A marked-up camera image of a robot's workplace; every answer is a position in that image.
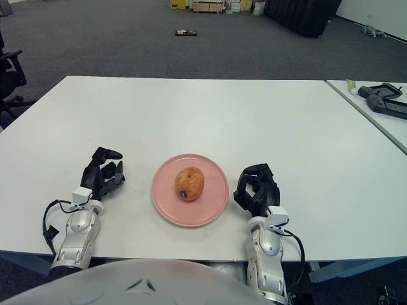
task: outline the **plate rim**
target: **plate rim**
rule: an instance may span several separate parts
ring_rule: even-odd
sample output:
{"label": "plate rim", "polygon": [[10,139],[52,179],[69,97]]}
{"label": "plate rim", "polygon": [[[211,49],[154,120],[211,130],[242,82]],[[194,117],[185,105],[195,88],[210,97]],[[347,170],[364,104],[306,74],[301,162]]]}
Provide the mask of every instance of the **plate rim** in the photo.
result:
{"label": "plate rim", "polygon": [[[211,163],[215,164],[215,166],[220,170],[221,175],[223,176],[224,181],[226,182],[226,193],[227,193],[227,197],[226,197],[225,203],[223,204],[222,209],[220,209],[219,213],[216,214],[216,216],[215,216],[214,218],[212,218],[211,220],[205,221],[205,222],[203,222],[203,223],[201,223],[201,224],[181,224],[181,223],[178,223],[178,222],[176,222],[176,221],[174,221],[174,220],[171,220],[171,219],[166,218],[166,216],[164,216],[164,215],[161,213],[161,211],[158,209],[157,203],[156,203],[155,200],[154,200],[153,185],[154,185],[154,181],[155,181],[155,178],[156,178],[156,176],[157,176],[157,173],[158,173],[158,172],[160,171],[160,169],[164,166],[164,164],[166,164],[168,161],[170,161],[170,160],[172,160],[172,159],[180,158],[180,157],[182,157],[182,156],[196,156],[196,157],[199,157],[199,158],[204,158],[204,159],[209,160]],[[151,199],[153,200],[153,204],[154,204],[154,207],[155,207],[156,211],[157,211],[165,220],[167,220],[167,221],[169,221],[169,222],[171,222],[171,223],[173,223],[173,224],[176,224],[176,225],[178,225],[178,226],[181,226],[181,227],[202,227],[202,226],[204,226],[204,225],[206,225],[206,224],[208,224],[208,223],[214,221],[215,219],[217,219],[217,218],[222,214],[223,210],[226,208],[226,205],[228,204],[229,191],[230,191],[230,190],[229,190],[228,179],[226,178],[226,175],[224,174],[222,168],[221,168],[215,161],[211,160],[210,158],[208,158],[208,157],[206,157],[206,156],[202,156],[201,154],[178,154],[177,156],[174,156],[174,157],[171,157],[171,158],[165,160],[165,161],[160,165],[160,167],[158,167],[157,171],[155,172],[154,177],[153,177],[153,181],[152,181],[152,183],[151,183],[151,187],[150,187],[150,188],[151,188],[151,190],[150,190]]]}

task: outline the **pink plate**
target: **pink plate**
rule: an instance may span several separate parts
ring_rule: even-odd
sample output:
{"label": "pink plate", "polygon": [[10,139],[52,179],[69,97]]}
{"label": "pink plate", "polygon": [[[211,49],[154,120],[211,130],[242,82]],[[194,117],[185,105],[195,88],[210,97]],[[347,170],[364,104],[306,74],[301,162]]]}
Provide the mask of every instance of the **pink plate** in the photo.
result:
{"label": "pink plate", "polygon": [[[186,167],[199,168],[205,177],[202,194],[194,201],[180,199],[177,174]],[[182,154],[166,161],[156,172],[151,186],[154,205],[167,220],[185,227],[198,227],[214,220],[229,198],[228,181],[212,160],[198,154]]]}

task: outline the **black cable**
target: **black cable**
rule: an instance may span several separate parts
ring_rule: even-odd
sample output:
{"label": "black cable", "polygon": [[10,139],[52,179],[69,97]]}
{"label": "black cable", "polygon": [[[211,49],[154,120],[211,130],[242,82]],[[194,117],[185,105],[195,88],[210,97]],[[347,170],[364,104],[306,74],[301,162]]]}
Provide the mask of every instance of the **black cable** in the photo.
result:
{"label": "black cable", "polygon": [[282,226],[285,226],[286,224],[288,224],[289,221],[290,221],[290,219],[287,219],[287,222],[285,222],[283,224],[277,224],[276,227],[281,228]]}
{"label": "black cable", "polygon": [[89,196],[88,196],[88,200],[87,200],[86,202],[84,202],[84,203],[81,203],[79,206],[81,206],[81,205],[86,205],[86,204],[89,202],[91,195],[93,195],[93,193],[90,193]]}
{"label": "black cable", "polygon": [[295,280],[295,282],[292,283],[287,288],[287,290],[292,290],[293,288],[295,288],[299,284],[299,282],[300,282],[300,280],[301,280],[301,278],[303,276],[303,273],[304,273],[304,270],[305,270],[305,251],[304,251],[303,243],[301,242],[300,238],[298,236],[296,236],[294,233],[292,233],[292,232],[290,232],[288,230],[285,230],[285,231],[288,234],[281,234],[281,233],[278,233],[276,231],[274,231],[274,233],[277,234],[277,235],[281,235],[281,236],[293,237],[297,241],[298,246],[300,247],[300,252],[301,252],[301,270],[300,270],[300,273],[298,274],[297,279]]}
{"label": "black cable", "polygon": [[55,249],[54,249],[54,247],[53,247],[53,244],[52,244],[52,238],[53,238],[54,236],[51,236],[52,233],[49,232],[49,230],[51,229],[52,226],[50,226],[50,227],[47,229],[47,228],[46,228],[46,224],[45,224],[45,219],[46,219],[46,215],[47,215],[48,211],[49,211],[54,205],[56,205],[57,203],[59,203],[59,207],[60,207],[61,211],[63,211],[63,212],[66,213],[66,214],[70,214],[70,213],[73,213],[73,212],[76,212],[76,211],[79,210],[79,209],[75,209],[75,210],[72,210],[72,211],[66,211],[66,210],[64,210],[64,209],[62,208],[62,203],[71,204],[71,202],[70,202],[70,201],[67,201],[67,200],[58,200],[58,199],[56,199],[56,200],[54,200],[53,202],[51,202],[51,203],[47,206],[47,208],[45,209],[44,216],[43,216],[43,236],[44,236],[44,239],[45,239],[45,241],[46,241],[46,244],[47,244],[47,245],[49,246],[49,248],[51,249],[51,252],[52,252],[53,255],[56,255],[57,253],[56,253],[56,251],[55,251]]}
{"label": "black cable", "polygon": [[51,238],[49,237],[48,231],[46,230],[45,217],[46,217],[48,211],[51,209],[51,207],[53,207],[54,205],[56,205],[58,202],[59,202],[58,200],[54,200],[53,202],[51,202],[51,203],[47,206],[47,208],[45,209],[44,216],[43,216],[43,236],[44,236],[44,239],[45,239],[45,241],[46,241],[46,244],[47,244],[47,245],[49,246],[49,248],[51,249],[51,252],[52,252],[53,255],[56,255],[57,253],[55,252],[55,249],[54,249],[54,247],[53,247],[53,245],[52,245]]}

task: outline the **gray carpet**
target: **gray carpet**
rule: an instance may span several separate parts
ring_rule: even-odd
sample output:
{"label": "gray carpet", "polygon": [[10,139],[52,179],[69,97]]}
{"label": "gray carpet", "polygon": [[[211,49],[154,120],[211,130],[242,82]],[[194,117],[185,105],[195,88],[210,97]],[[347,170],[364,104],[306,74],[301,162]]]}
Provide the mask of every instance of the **gray carpet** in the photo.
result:
{"label": "gray carpet", "polygon": [[[0,18],[5,50],[22,49],[28,84],[15,94],[37,99],[66,75],[140,78],[346,79],[407,82],[407,44],[373,39],[334,18],[319,39],[304,38],[268,17],[171,11],[168,0],[28,0]],[[197,37],[175,37],[176,29]],[[10,123],[2,115],[3,123]],[[295,264],[285,264],[288,278]],[[0,262],[0,300],[44,282]],[[299,292],[315,304],[375,304],[390,285],[407,300],[407,260]]]}

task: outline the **white wall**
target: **white wall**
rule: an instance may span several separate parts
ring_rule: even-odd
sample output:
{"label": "white wall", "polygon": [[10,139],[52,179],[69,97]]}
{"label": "white wall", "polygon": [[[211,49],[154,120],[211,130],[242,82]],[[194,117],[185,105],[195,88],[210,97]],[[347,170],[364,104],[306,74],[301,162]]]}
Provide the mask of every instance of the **white wall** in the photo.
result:
{"label": "white wall", "polygon": [[407,39],[407,0],[342,0],[336,14]]}

